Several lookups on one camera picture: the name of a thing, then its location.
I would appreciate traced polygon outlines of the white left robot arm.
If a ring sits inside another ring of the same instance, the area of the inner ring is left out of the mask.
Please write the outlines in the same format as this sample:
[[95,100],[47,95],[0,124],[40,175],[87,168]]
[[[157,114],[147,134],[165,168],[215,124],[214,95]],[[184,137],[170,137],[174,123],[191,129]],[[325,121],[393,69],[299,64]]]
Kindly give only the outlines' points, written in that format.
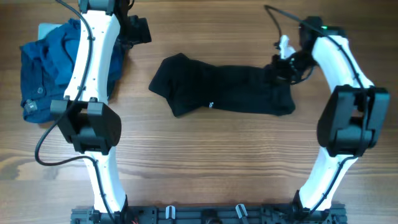
[[116,162],[121,118],[108,106],[113,48],[131,49],[151,41],[146,18],[129,16],[133,1],[80,1],[81,30],[76,62],[63,98],[50,112],[66,142],[73,145],[90,176],[93,221],[121,219],[128,211]]

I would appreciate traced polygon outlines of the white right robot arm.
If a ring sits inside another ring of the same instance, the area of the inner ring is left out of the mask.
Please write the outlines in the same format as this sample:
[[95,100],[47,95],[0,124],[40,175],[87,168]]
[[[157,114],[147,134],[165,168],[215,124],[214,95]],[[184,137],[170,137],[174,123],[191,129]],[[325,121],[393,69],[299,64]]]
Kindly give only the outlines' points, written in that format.
[[331,207],[333,194],[347,170],[376,145],[390,101],[385,88],[374,86],[361,71],[340,27],[324,25],[318,16],[300,21],[301,49],[281,35],[272,64],[276,81],[298,84],[303,73],[319,66],[331,91],[317,124],[320,145],[315,165],[297,192],[297,216],[306,218]]

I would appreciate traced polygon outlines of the black t-shirt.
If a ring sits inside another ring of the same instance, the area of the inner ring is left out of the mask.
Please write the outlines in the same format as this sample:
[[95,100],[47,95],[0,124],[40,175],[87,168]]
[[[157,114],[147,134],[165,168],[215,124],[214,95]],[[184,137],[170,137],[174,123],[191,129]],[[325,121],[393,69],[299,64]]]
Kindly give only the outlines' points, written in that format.
[[283,116],[295,110],[290,85],[278,82],[278,69],[215,66],[183,53],[165,58],[149,90],[164,97],[175,117],[200,107]]

